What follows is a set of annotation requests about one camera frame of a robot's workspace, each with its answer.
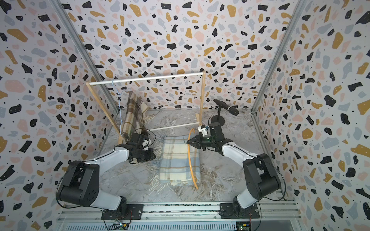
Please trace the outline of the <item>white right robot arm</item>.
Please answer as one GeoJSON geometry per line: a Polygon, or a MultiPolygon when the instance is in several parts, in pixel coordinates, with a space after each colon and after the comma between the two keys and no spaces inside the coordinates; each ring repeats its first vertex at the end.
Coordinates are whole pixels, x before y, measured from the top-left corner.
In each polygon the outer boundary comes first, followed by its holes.
{"type": "Polygon", "coordinates": [[[253,218],[256,203],[281,188],[278,170],[270,157],[267,154],[251,153],[225,138],[218,122],[211,123],[208,127],[203,125],[198,130],[198,135],[187,140],[188,145],[203,151],[213,148],[214,152],[239,164],[244,171],[246,189],[233,199],[233,203],[220,205],[220,216],[253,218]]]}

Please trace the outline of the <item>orange plastic hanger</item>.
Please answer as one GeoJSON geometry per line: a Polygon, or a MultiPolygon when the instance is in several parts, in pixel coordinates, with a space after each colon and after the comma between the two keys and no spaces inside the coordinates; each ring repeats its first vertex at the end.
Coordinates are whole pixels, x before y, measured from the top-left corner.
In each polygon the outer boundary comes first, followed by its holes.
{"type": "MultiPolygon", "coordinates": [[[[195,133],[195,129],[192,128],[189,132],[189,135],[188,135],[188,139],[191,138],[191,134],[192,133],[195,133]]],[[[194,175],[194,171],[193,171],[193,167],[192,167],[192,162],[191,162],[191,152],[190,152],[190,145],[187,144],[188,146],[188,162],[189,162],[189,169],[190,169],[190,174],[191,174],[191,178],[192,178],[192,181],[193,181],[193,184],[195,186],[195,189],[198,190],[198,185],[197,185],[197,178],[195,177],[194,175]]]]}

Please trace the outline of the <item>brown plaid scarf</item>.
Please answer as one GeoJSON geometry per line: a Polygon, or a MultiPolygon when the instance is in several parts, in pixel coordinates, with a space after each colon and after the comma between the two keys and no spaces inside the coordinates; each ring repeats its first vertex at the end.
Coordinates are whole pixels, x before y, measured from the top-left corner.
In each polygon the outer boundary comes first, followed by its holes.
{"type": "Polygon", "coordinates": [[[121,129],[124,142],[128,141],[133,133],[142,133],[141,130],[144,128],[147,110],[148,106],[146,103],[133,91],[130,91],[126,107],[126,117],[121,129]]]}

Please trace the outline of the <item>blue plaid scarf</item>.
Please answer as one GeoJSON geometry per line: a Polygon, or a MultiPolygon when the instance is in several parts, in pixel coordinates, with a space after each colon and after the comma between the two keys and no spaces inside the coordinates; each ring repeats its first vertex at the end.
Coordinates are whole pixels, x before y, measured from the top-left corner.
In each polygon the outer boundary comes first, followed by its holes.
{"type": "MultiPolygon", "coordinates": [[[[190,146],[191,162],[197,185],[200,186],[199,150],[190,146]]],[[[156,159],[147,164],[153,173],[149,189],[161,191],[166,186],[194,186],[188,162],[188,146],[184,136],[162,136],[154,145],[156,159]]]]}

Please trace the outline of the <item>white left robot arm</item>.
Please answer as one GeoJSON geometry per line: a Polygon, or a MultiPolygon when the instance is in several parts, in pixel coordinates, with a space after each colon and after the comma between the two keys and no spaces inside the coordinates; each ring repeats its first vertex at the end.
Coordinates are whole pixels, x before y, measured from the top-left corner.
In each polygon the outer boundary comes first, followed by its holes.
{"type": "Polygon", "coordinates": [[[123,196],[109,194],[100,189],[100,176],[126,161],[145,163],[156,158],[147,134],[134,133],[126,143],[113,150],[85,161],[73,161],[56,188],[56,201],[74,204],[75,207],[100,209],[102,220],[133,219],[135,208],[127,205],[123,196]]]}

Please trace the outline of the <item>light blue wire hanger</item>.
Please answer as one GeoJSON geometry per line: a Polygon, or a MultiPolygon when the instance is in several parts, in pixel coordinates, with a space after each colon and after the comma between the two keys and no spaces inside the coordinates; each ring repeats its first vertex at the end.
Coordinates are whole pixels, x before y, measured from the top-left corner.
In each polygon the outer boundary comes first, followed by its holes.
{"type": "Polygon", "coordinates": [[[118,88],[116,87],[115,85],[115,82],[114,80],[112,80],[112,87],[113,89],[116,91],[117,95],[118,95],[118,108],[119,108],[119,120],[120,120],[120,125],[119,125],[119,134],[121,137],[123,137],[123,125],[124,125],[124,119],[123,119],[123,116],[122,116],[122,106],[121,106],[121,102],[122,102],[122,95],[125,91],[127,91],[127,87],[122,87],[121,88],[121,91],[118,90],[118,88]]]}

